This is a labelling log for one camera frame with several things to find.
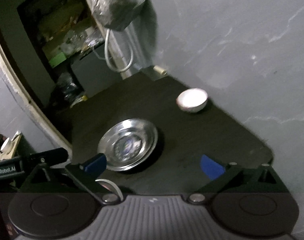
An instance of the label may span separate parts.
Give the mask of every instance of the label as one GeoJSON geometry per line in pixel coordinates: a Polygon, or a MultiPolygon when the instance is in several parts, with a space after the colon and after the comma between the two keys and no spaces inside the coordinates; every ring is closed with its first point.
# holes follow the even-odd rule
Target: label
{"type": "Polygon", "coordinates": [[[15,164],[0,167],[0,176],[15,173],[15,172],[16,172],[15,164]]]}

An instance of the circular pad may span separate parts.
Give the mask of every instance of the circular pad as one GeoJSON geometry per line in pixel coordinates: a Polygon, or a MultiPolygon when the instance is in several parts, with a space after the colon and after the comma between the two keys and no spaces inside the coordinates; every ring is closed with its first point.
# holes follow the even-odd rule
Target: circular pad
{"type": "Polygon", "coordinates": [[[84,229],[96,211],[96,202],[88,193],[17,193],[8,215],[23,235],[53,239],[84,229]]]}
{"type": "Polygon", "coordinates": [[[271,237],[290,233],[298,206],[290,193],[219,193],[212,212],[226,228],[246,236],[271,237]]]}

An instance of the plastic bag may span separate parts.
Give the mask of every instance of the plastic bag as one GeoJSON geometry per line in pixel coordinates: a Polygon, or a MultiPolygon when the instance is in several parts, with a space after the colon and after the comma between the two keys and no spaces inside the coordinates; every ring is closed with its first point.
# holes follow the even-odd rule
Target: plastic bag
{"type": "Polygon", "coordinates": [[[99,43],[103,43],[104,42],[104,38],[101,34],[101,32],[98,29],[95,29],[94,32],[92,34],[90,34],[89,36],[87,36],[85,43],[88,47],[92,48],[95,45],[99,44],[99,43]]]}
{"type": "Polygon", "coordinates": [[[82,92],[82,89],[75,84],[70,73],[64,72],[57,80],[57,86],[64,94],[64,99],[72,103],[82,92]]]}
{"type": "Polygon", "coordinates": [[[145,0],[92,0],[93,16],[108,29],[122,31],[140,13],[145,0]]]}
{"type": "Polygon", "coordinates": [[[64,42],[60,45],[62,52],[66,57],[72,56],[75,52],[80,51],[84,45],[87,34],[85,32],[76,33],[69,30],[64,36],[64,42]]]}

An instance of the white cable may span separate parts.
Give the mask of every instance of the white cable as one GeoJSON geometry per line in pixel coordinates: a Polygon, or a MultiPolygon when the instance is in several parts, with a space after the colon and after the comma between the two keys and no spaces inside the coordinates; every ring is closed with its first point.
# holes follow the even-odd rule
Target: white cable
{"type": "Polygon", "coordinates": [[[128,47],[129,47],[130,52],[131,52],[131,59],[130,59],[130,62],[128,63],[128,65],[125,68],[117,69],[116,67],[114,67],[111,64],[110,59],[108,57],[109,56],[108,43],[109,43],[109,39],[110,39],[110,32],[111,32],[111,29],[107,29],[106,38],[105,38],[105,46],[104,46],[104,54],[105,54],[106,64],[107,64],[107,66],[109,67],[110,70],[113,70],[114,72],[122,73],[122,72],[127,71],[133,63],[133,59],[134,59],[133,49],[132,49],[132,46],[130,44],[128,44],[128,47]]]}
{"type": "Polygon", "coordinates": [[[105,60],[105,57],[101,57],[100,55],[98,55],[98,53],[94,49],[94,46],[92,47],[92,51],[94,52],[94,54],[97,56],[98,59],[105,60]]]}
{"type": "Polygon", "coordinates": [[[113,181],[110,181],[108,179],[96,179],[95,181],[97,181],[98,183],[101,181],[101,182],[105,182],[107,184],[110,184],[115,190],[116,190],[116,194],[119,196],[119,199],[121,201],[124,200],[124,197],[123,197],[123,194],[121,192],[121,190],[119,189],[119,187],[113,182],[113,181]]]}

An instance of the door frame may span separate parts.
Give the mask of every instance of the door frame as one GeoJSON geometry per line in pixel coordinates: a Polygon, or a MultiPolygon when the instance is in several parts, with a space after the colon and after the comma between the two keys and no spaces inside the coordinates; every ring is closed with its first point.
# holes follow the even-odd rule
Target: door frame
{"type": "Polygon", "coordinates": [[[54,127],[54,125],[48,120],[44,115],[42,110],[38,107],[35,101],[31,98],[30,94],[27,92],[25,87],[22,85],[21,81],[17,77],[15,71],[13,70],[7,56],[5,55],[1,43],[0,43],[0,68],[4,72],[7,80],[12,86],[13,90],[18,94],[26,107],[26,110],[30,112],[32,117],[40,125],[40,128],[48,134],[48,136],[56,142],[60,147],[66,149],[69,156],[72,157],[72,145],[69,143],[63,135],[54,127]]]}

